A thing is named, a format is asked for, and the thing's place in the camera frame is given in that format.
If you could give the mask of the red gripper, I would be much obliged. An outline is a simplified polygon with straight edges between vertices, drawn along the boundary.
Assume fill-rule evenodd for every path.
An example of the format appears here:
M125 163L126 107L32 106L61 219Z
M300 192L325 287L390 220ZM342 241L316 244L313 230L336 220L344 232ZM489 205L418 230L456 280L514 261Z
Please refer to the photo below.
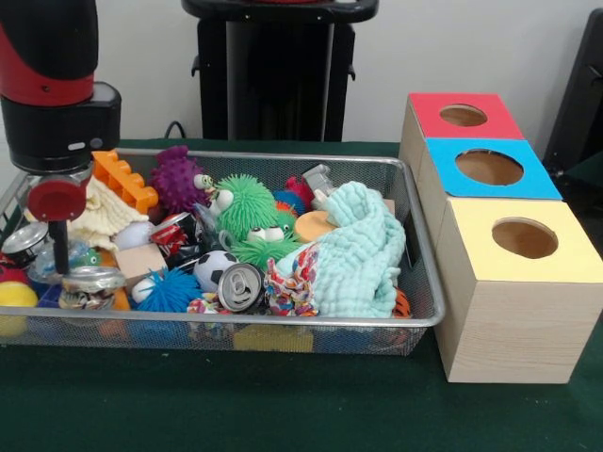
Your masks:
M69 272L69 239L66 220L77 219L86 209L87 180L72 177L42 177L29 190L27 208L39 221L49 222L56 272Z

